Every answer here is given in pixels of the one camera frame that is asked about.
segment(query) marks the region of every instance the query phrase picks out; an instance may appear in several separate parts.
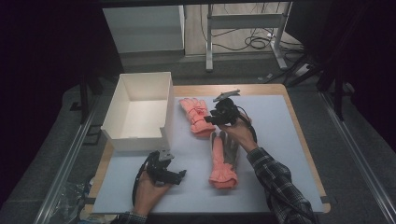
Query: plaid sleeve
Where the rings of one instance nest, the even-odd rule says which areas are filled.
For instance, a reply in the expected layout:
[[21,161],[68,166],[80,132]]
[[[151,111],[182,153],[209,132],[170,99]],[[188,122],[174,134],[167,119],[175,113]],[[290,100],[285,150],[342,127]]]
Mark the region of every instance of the plaid sleeve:
[[137,216],[129,212],[120,215],[117,224],[145,224],[146,217]]
[[[262,147],[258,147],[247,154],[247,159],[253,166],[258,178],[275,192],[284,196],[291,204],[313,217],[311,203],[291,183],[289,168],[279,161],[274,160]],[[282,203],[279,199],[269,195],[269,206],[275,213],[279,223],[312,223],[292,208]]]

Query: white tabletop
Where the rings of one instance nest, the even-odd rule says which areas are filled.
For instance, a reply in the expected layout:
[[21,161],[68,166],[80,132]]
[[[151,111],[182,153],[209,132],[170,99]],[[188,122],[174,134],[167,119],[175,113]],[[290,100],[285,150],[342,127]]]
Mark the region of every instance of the white tabletop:
[[[213,109],[213,97],[199,97]],[[190,131],[184,111],[175,99],[174,135],[171,152],[175,156],[169,171],[187,170],[180,185],[173,186],[152,213],[257,213],[269,212],[262,186],[241,148],[236,172],[239,185],[234,189],[215,189],[208,183],[211,149],[208,139],[196,138]],[[308,199],[314,212],[323,212],[317,186],[306,161],[289,110],[282,95],[235,96],[253,120],[259,146],[287,165],[294,185]],[[114,151],[106,177],[93,206],[94,213],[123,213],[132,206],[134,178],[148,153]]]

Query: white cabinet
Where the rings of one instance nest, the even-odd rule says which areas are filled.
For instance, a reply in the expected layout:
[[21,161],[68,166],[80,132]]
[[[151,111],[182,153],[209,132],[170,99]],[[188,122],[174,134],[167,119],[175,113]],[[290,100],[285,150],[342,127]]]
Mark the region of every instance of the white cabinet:
[[183,6],[103,11],[119,53],[184,49]]

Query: open box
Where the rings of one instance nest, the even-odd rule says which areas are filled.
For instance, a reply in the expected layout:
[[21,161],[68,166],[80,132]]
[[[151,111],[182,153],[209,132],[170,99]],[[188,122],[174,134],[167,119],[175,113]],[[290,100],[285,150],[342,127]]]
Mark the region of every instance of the open box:
[[102,131],[119,151],[170,149],[171,73],[121,74]]

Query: metal frame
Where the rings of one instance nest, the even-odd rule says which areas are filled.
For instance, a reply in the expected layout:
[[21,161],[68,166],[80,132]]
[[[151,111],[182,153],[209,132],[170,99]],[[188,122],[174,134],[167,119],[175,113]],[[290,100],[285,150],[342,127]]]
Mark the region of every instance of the metal frame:
[[207,5],[206,72],[213,71],[212,30],[249,28],[278,28],[275,41],[271,42],[271,48],[280,69],[286,70],[288,66],[280,53],[279,44],[289,16],[290,4],[291,2],[286,4],[281,14],[216,16],[212,15],[212,5]]
[[51,213],[59,200],[61,188],[64,186],[67,177],[69,177],[76,157],[81,148],[82,142],[84,141],[85,135],[87,134],[87,131],[90,128],[91,122],[96,113],[99,98],[100,96],[92,97],[92,111],[87,117],[87,120],[80,125],[78,133],[76,134],[72,145],[70,146],[66,156],[64,157],[64,161],[62,162],[58,173],[52,181],[52,185],[49,188],[47,196],[44,202],[41,204],[40,209],[38,210],[38,214],[35,217],[34,224],[46,224],[50,222]]
[[326,93],[319,92],[318,94],[325,104],[327,111],[329,112],[329,115],[332,118],[335,127],[337,128],[337,131],[345,141],[346,147],[348,148],[352,159],[361,172],[361,175],[364,178],[368,188],[373,193],[373,196],[385,218],[387,219],[387,222],[396,223],[396,208],[384,185],[376,177],[376,174],[370,167],[364,155],[361,153],[361,148],[359,147],[358,143],[356,143],[347,125],[341,119],[339,119],[337,114],[332,110],[332,99]]

